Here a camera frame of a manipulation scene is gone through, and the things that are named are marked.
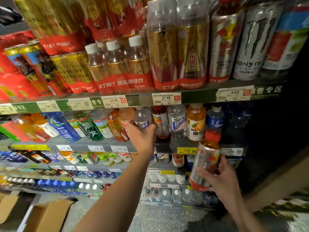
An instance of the white round cap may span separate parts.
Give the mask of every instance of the white round cap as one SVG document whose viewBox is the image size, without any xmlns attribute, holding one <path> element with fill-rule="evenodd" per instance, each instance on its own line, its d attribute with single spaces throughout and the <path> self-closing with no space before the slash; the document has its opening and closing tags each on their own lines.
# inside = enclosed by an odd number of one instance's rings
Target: white round cap
<svg viewBox="0 0 309 232">
<path fill-rule="evenodd" d="M 95 41 L 97 43 L 97 46 L 100 48 L 105 48 L 105 43 L 104 42 L 99 42 L 99 41 Z"/>
<path fill-rule="evenodd" d="M 99 49 L 99 47 L 96 43 L 89 44 L 89 45 L 85 46 L 85 49 L 87 51 L 87 54 L 93 54 L 93 53 L 100 51 L 100 49 Z"/>
<path fill-rule="evenodd" d="M 142 45 L 143 41 L 141 40 L 141 36 L 137 35 L 137 36 L 130 37 L 129 44 L 131 47 Z"/>
<path fill-rule="evenodd" d="M 118 40 L 110 40 L 106 42 L 107 50 L 116 50 L 120 48 Z"/>
<path fill-rule="evenodd" d="M 201 108 L 203 104 L 202 103 L 191 103 L 190 106 L 195 109 L 198 109 L 198 108 Z"/>
<path fill-rule="evenodd" d="M 220 107 L 215 107 L 214 105 L 211 106 L 211 109 L 214 111 L 214 112 L 219 112 L 221 111 L 221 106 Z"/>
</svg>

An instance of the person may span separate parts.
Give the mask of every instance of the person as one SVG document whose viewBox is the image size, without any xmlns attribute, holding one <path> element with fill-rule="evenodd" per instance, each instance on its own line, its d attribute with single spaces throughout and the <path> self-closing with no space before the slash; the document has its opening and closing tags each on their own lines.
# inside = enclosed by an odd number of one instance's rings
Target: person
<svg viewBox="0 0 309 232">
<path fill-rule="evenodd" d="M 76 225 L 74 232 L 125 232 L 133 220 L 140 199 L 146 171 L 154 153 L 156 125 L 141 129 L 131 120 L 127 124 L 131 143 L 138 155 Z M 241 196 L 235 170 L 224 156 L 219 175 L 203 168 L 198 174 L 210 182 L 218 198 L 231 214 L 240 232 L 269 232 L 248 210 Z"/>
</svg>

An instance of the white price tag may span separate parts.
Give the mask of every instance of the white price tag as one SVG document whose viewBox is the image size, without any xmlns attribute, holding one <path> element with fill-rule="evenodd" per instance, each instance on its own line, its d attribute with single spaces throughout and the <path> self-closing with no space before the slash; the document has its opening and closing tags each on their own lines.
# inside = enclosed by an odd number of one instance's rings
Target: white price tag
<svg viewBox="0 0 309 232">
<path fill-rule="evenodd" d="M 105 108 L 129 107 L 125 95 L 101 97 Z"/>
<path fill-rule="evenodd" d="M 37 102 L 37 105 L 41 109 L 42 112 L 60 111 L 60 108 L 55 100 Z"/>
<path fill-rule="evenodd" d="M 91 152 L 105 152 L 103 146 L 88 146 Z"/>
<path fill-rule="evenodd" d="M 179 186 L 178 185 L 171 185 L 171 184 L 168 184 L 168 188 L 171 188 L 171 189 L 179 189 Z"/>
<path fill-rule="evenodd" d="M 75 182 L 86 182 L 86 183 L 92 183 L 92 180 L 90 179 L 83 179 L 83 178 L 74 178 Z"/>
<path fill-rule="evenodd" d="M 250 100 L 254 85 L 218 89 L 217 102 Z"/>
<path fill-rule="evenodd" d="M 155 106 L 181 104 L 181 93 L 155 93 L 152 101 Z"/>
<path fill-rule="evenodd" d="M 100 179 L 94 179 L 94 182 L 95 183 L 99 183 L 99 184 L 104 184 L 104 182 L 102 180 L 100 180 Z"/>
<path fill-rule="evenodd" d="M 56 145 L 60 151 L 73 151 L 69 145 Z"/>
<path fill-rule="evenodd" d="M 224 156 L 242 156 L 243 148 L 221 148 L 221 154 Z"/>
<path fill-rule="evenodd" d="M 68 105 L 72 108 L 73 111 L 94 109 L 90 98 L 69 99 Z"/>
<path fill-rule="evenodd" d="M 161 187 L 161 184 L 150 183 L 149 185 L 151 187 Z"/>
<path fill-rule="evenodd" d="M 88 171 L 88 168 L 86 166 L 76 166 L 78 171 Z"/>
<path fill-rule="evenodd" d="M 76 170 L 76 168 L 74 167 L 74 166 L 69 166 L 69 165 L 67 165 L 67 166 L 64 166 L 64 168 L 66 169 L 66 170 Z"/>
<path fill-rule="evenodd" d="M 49 167 L 52 169 L 61 169 L 59 165 L 50 165 Z"/>
<path fill-rule="evenodd" d="M 128 148 L 123 146 L 111 146 L 112 152 L 120 152 L 120 153 L 127 153 Z"/>
<path fill-rule="evenodd" d="M 9 115 L 17 113 L 15 107 L 13 107 L 10 103 L 0 104 L 0 114 L 1 115 Z"/>
<path fill-rule="evenodd" d="M 120 169 L 109 169 L 110 172 L 122 173 Z"/>
</svg>

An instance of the hand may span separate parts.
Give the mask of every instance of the hand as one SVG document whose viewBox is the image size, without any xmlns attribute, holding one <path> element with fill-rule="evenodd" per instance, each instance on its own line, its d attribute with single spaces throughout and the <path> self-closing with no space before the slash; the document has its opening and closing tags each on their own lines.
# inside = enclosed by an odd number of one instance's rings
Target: hand
<svg viewBox="0 0 309 232">
<path fill-rule="evenodd" d="M 225 156 L 221 156 L 218 170 L 220 175 L 216 176 L 203 168 L 196 168 L 197 173 L 211 184 L 220 201 L 232 214 L 237 211 L 237 206 L 242 200 L 236 172 Z"/>
<path fill-rule="evenodd" d="M 130 140 L 138 153 L 151 154 L 154 153 L 154 144 L 157 128 L 156 125 L 151 124 L 146 129 L 142 129 L 135 125 L 134 120 L 130 120 L 127 124 L 127 131 L 130 136 Z"/>
</svg>

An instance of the clear water bottle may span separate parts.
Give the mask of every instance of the clear water bottle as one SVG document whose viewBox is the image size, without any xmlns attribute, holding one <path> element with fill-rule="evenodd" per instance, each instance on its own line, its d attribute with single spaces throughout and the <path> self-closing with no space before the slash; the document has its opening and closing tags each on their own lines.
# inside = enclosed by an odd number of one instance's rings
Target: clear water bottle
<svg viewBox="0 0 309 232">
<path fill-rule="evenodd" d="M 134 114 L 135 123 L 145 129 L 152 123 L 152 113 L 146 107 L 137 107 Z"/>
<path fill-rule="evenodd" d="M 168 121 L 172 136 L 178 140 L 187 136 L 187 109 L 184 105 L 168 106 Z"/>
<path fill-rule="evenodd" d="M 224 121 L 224 112 L 221 111 L 221 105 L 220 104 L 212 105 L 212 108 L 208 110 L 206 116 L 207 129 L 211 128 L 221 132 L 223 121 Z"/>
</svg>

